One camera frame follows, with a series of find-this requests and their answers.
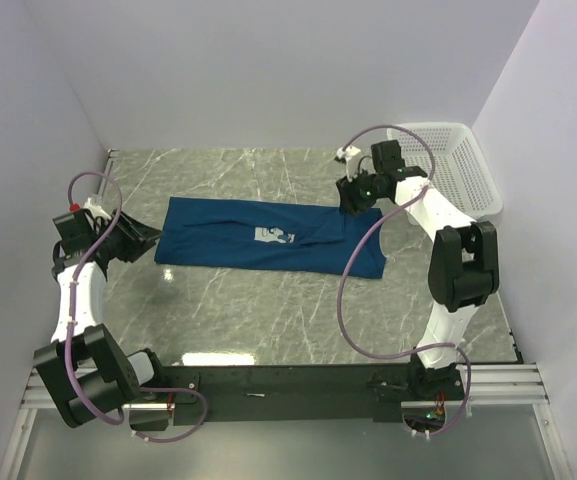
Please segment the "blue t shirt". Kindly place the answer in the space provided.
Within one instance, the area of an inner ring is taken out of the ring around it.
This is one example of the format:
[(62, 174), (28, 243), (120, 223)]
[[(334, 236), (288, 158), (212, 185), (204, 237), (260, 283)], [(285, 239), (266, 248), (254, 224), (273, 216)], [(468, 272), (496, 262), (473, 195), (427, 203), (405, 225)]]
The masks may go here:
[(172, 197), (154, 260), (341, 275), (381, 212), (359, 216), (321, 205)]

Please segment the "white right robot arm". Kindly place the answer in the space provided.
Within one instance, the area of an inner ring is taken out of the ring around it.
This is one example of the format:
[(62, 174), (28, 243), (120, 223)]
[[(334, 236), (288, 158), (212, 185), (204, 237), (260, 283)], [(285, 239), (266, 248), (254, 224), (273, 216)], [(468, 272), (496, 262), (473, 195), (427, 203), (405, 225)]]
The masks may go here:
[(498, 290), (497, 231), (453, 205), (421, 167), (406, 165), (396, 140), (372, 145), (372, 172), (363, 168), (358, 149), (338, 154), (347, 162), (345, 176), (336, 183), (343, 212), (363, 214), (377, 200), (388, 199), (432, 241), (428, 288), (433, 306), (409, 356), (404, 387), (414, 399), (432, 398), (458, 381), (457, 347), (474, 314)]

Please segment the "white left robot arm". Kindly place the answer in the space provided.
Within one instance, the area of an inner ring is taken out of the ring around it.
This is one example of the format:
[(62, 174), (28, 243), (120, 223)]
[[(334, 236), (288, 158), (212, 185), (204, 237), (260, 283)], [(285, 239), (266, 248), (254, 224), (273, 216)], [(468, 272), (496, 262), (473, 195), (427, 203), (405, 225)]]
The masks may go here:
[(77, 428), (96, 417), (89, 405), (107, 415), (139, 397), (154, 402), (167, 392), (157, 355), (148, 348), (125, 354), (102, 320), (110, 262), (135, 262), (162, 232), (123, 212), (111, 217), (77, 204), (53, 222), (60, 235), (52, 255), (59, 317), (33, 364), (62, 419)]

